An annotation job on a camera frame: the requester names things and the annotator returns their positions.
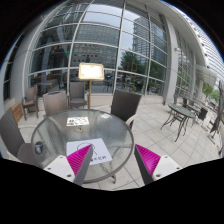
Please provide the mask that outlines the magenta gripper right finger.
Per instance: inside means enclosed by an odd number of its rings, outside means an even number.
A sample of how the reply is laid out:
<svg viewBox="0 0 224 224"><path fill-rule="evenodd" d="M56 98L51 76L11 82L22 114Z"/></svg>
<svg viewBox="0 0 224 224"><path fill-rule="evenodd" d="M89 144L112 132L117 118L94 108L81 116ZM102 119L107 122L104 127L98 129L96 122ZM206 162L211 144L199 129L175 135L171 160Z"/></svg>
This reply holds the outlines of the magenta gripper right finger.
<svg viewBox="0 0 224 224"><path fill-rule="evenodd" d="M159 156L138 144L135 145L134 155L145 185L182 169L170 156Z"/></svg>

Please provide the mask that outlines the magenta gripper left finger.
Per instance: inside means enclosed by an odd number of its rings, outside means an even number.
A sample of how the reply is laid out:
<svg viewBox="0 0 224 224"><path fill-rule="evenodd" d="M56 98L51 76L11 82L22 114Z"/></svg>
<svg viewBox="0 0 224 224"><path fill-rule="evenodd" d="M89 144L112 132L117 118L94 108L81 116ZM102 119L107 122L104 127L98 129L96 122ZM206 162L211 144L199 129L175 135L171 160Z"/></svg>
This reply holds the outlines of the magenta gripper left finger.
<svg viewBox="0 0 224 224"><path fill-rule="evenodd" d="M68 156L59 155L44 170L81 186L92 155L92 145L87 145Z"/></svg>

